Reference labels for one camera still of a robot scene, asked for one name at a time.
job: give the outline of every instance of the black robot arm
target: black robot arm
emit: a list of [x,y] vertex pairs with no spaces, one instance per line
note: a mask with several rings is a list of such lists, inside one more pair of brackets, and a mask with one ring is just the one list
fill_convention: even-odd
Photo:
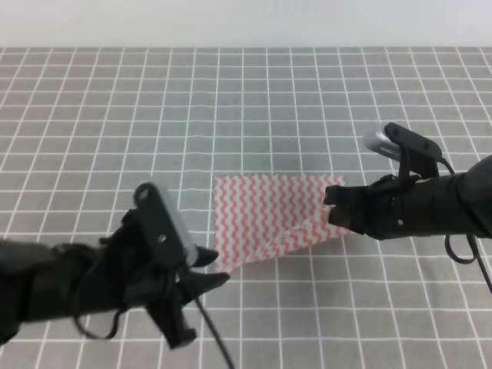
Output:
[[[120,314],[143,306],[172,349],[197,337],[182,313],[195,301],[228,367],[234,367],[198,299],[222,286],[229,275],[191,270],[209,265],[218,253],[193,244],[165,189],[142,184],[135,191],[135,205],[121,227],[96,248],[49,248],[0,239],[0,345],[14,337],[22,323],[60,317],[73,317],[90,338],[109,339],[118,330]],[[103,311],[116,311],[113,328],[97,337],[79,318]]]
[[[492,238],[492,156],[455,174],[435,142],[395,123],[364,137],[364,143],[399,161],[398,176],[386,175],[368,186],[326,187],[324,203],[334,205],[328,221],[378,240],[446,235],[448,255],[461,264],[477,260],[492,292],[475,241],[475,236]],[[439,177],[437,163],[451,175]],[[451,234],[467,235],[471,259],[456,256]]]

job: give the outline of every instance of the gray grid mat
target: gray grid mat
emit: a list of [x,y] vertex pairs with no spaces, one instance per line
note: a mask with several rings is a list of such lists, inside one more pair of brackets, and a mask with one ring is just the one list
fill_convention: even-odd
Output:
[[[491,65],[492,48],[0,49],[0,234],[93,243],[153,175],[213,247],[213,175],[371,183],[397,168],[361,144],[379,121],[433,138],[467,170],[492,153]],[[248,265],[205,304],[243,369],[492,367],[492,297],[442,241],[351,235]],[[0,367],[221,367],[187,316],[201,339],[172,353],[138,309],[112,342],[33,324]],[[86,323],[104,330],[108,316]]]

